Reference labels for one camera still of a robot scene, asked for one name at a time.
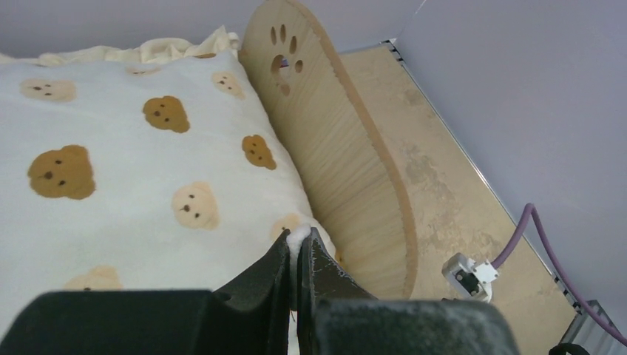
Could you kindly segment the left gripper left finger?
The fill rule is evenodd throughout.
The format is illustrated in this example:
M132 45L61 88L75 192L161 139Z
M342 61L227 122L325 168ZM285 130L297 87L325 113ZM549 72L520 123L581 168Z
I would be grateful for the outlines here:
M3 354L286 354L285 236L232 281L210 290L58 291L35 298Z

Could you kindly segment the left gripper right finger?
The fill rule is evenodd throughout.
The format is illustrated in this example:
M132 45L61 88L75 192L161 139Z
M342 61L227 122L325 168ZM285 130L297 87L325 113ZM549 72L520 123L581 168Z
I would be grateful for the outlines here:
M299 354L518 354L499 311L466 300L378 300L296 228Z

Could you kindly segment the wooden pet bed frame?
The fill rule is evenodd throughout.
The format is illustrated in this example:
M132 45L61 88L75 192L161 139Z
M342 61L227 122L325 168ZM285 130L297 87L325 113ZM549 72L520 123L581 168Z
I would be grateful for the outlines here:
M409 195L324 27L298 1L264 1L240 61L348 273L377 297L409 298L417 274Z

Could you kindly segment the bear print white cushion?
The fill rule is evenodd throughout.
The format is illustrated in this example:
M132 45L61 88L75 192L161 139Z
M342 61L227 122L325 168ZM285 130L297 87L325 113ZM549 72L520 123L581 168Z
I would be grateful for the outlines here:
M60 290L216 289L318 227L223 27L1 58L1 332Z

